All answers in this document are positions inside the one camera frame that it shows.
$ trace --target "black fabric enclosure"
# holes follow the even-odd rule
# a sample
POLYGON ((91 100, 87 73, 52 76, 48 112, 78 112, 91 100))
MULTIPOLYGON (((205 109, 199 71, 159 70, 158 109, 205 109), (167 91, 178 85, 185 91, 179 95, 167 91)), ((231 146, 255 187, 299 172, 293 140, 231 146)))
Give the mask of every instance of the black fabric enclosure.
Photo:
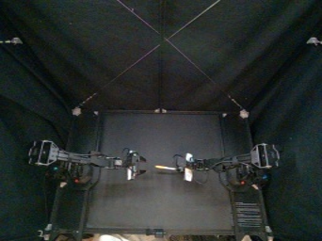
POLYGON ((322 240, 321 25, 317 0, 2 1, 0 240, 38 240, 48 223, 56 183, 28 149, 67 147, 76 107, 249 111, 254 143, 283 147, 275 237, 322 240))

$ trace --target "gray surface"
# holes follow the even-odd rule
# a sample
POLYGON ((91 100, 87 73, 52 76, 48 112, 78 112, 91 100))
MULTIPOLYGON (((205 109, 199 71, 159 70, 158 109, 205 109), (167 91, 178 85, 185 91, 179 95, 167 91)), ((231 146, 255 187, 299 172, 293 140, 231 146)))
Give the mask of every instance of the gray surface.
POLYGON ((136 150, 148 160, 148 172, 126 181, 122 170, 103 170, 94 189, 87 228, 134 230, 231 231, 230 200, 215 172, 205 185, 183 181, 179 173, 156 170, 173 166, 173 155, 222 156, 217 115, 106 114, 99 150, 120 155, 136 150))

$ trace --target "robotic arm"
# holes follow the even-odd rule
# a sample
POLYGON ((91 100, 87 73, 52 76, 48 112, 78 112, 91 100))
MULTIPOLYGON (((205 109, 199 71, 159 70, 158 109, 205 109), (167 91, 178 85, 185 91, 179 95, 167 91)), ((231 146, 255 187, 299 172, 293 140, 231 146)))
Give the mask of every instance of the robotic arm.
POLYGON ((247 191, 253 186, 259 189, 269 181, 269 170, 278 167, 279 152, 275 145, 259 144, 250 153, 213 159, 195 159, 193 154, 186 158, 175 155, 175 168, 156 166, 158 169, 173 169, 182 172, 186 181, 193 181, 193 171, 219 173, 223 186, 231 191, 247 191))
POLYGON ((119 157, 111 157, 94 151, 88 154, 70 153, 59 149, 50 140, 35 141, 30 150, 30 164, 47 167, 54 163, 59 163, 74 176, 79 176, 80 172, 84 172, 84 166, 104 169, 127 168, 127 180, 134 180, 146 172, 146 159, 134 151, 128 151, 122 160, 119 157))

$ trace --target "wire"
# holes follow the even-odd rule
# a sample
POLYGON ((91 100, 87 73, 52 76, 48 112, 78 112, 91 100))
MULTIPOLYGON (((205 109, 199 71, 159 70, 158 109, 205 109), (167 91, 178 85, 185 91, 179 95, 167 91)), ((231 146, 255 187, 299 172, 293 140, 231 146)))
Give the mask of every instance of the wire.
POLYGON ((155 50, 160 47, 160 45, 156 45, 136 61, 132 63, 124 71, 100 88, 96 90, 96 92, 76 106, 82 107, 84 106, 92 99, 94 97, 132 69, 134 66, 136 66, 155 50))
POLYGON ((175 37, 210 11, 210 9, 219 4, 221 1, 222 0, 218 0, 214 4, 211 4, 210 7, 202 11, 202 13, 191 21, 189 21, 189 23, 169 37, 169 39, 175 37))
MULTIPOLYGON (((201 69, 201 67, 197 65, 197 63, 189 58, 189 56, 183 53, 183 51, 177 47, 177 45, 169 40, 165 39, 170 45, 175 48, 175 50, 182 54, 182 56, 186 58, 186 60, 194 65, 194 67, 198 69, 198 71, 205 75, 205 77, 207 78, 207 80, 217 85, 217 87, 219 86, 218 83, 213 80, 213 78, 206 74, 206 72, 201 69)), ((245 109, 243 106, 237 102, 237 100, 231 97, 231 95, 222 89, 218 88, 218 90, 226 95, 226 97, 229 98, 229 100, 235 103, 241 109, 245 109)))
MULTIPOLYGON (((170 43, 170 45, 175 48, 175 50, 182 54, 182 56, 187 59, 187 61, 193 64, 193 66, 198 69, 198 71, 205 75, 205 77, 207 78, 207 80, 210 80, 210 82, 213 84, 217 85, 217 87, 219 86, 218 83, 213 80, 213 78, 206 74, 206 72, 202 70, 202 68, 195 64, 195 62, 187 57, 187 55, 183 53, 183 51, 181 51, 181 49, 175 46, 175 44, 170 41, 171 38, 174 38, 221 2, 222 0, 218 0, 214 4, 210 5, 210 7, 169 37, 169 38, 163 38, 165 41, 167 41, 170 43)), ((126 4, 118 0, 118 2, 124 6, 124 8, 139 18, 139 20, 158 33, 160 34, 160 32, 154 28, 154 26, 147 23, 142 17, 138 15, 138 13, 134 11, 132 8, 128 8, 126 6, 126 4)), ((78 105, 78 107, 82 107, 86 105, 86 103, 88 103, 94 97, 102 92, 103 89, 106 89, 116 80, 119 77, 122 77, 131 69, 132 67, 140 63, 142 60, 146 59, 146 57, 162 46, 162 44, 159 44, 152 50, 148 51, 148 53, 128 67, 126 68, 126 70, 78 105)), ((243 106, 237 102, 237 100, 231 97, 231 95, 222 89, 218 88, 218 90, 227 96, 229 100, 235 103, 241 109, 245 109, 243 106)))

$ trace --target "black fabric ceiling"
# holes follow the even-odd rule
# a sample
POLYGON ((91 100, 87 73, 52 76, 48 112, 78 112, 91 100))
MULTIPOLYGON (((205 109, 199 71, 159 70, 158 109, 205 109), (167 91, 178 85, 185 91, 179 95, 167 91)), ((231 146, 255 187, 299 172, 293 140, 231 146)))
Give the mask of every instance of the black fabric ceiling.
POLYGON ((2 11, 68 107, 95 94, 94 110, 251 109, 321 24, 313 0, 4 1, 2 11))

